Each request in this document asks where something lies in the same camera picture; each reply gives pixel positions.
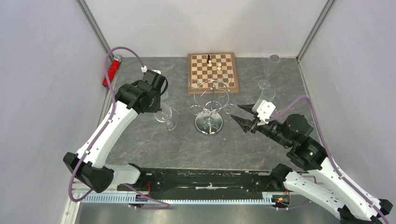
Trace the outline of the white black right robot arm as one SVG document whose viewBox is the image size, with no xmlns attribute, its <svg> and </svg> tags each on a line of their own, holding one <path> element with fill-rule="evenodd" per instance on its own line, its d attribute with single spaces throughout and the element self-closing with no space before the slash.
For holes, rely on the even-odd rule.
<svg viewBox="0 0 396 224">
<path fill-rule="evenodd" d="M 379 224 L 393 204 L 378 199 L 363 190 L 334 161 L 326 149 L 312 137 L 313 127 L 304 115 L 289 115 L 283 123 L 277 120 L 260 123 L 253 105 L 240 105 L 254 115 L 253 120 L 231 115 L 244 132 L 260 132 L 284 148 L 293 164 L 322 181 L 325 188 L 302 177 L 284 164 L 278 164 L 270 174 L 275 190 L 294 191 L 332 213 L 342 224 Z"/>
</svg>

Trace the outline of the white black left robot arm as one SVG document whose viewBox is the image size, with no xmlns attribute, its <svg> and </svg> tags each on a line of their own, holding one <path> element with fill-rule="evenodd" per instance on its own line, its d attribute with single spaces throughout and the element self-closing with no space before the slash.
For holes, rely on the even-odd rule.
<svg viewBox="0 0 396 224">
<path fill-rule="evenodd" d="M 141 113 L 161 110 L 161 95 L 168 81 L 158 70 L 146 70 L 142 79 L 122 85 L 115 103 L 89 140 L 76 153 L 67 152 L 66 167 L 90 190 L 105 191 L 110 185 L 129 184 L 135 190 L 145 188 L 147 179 L 136 165 L 107 165 L 107 157 L 126 127 Z"/>
</svg>

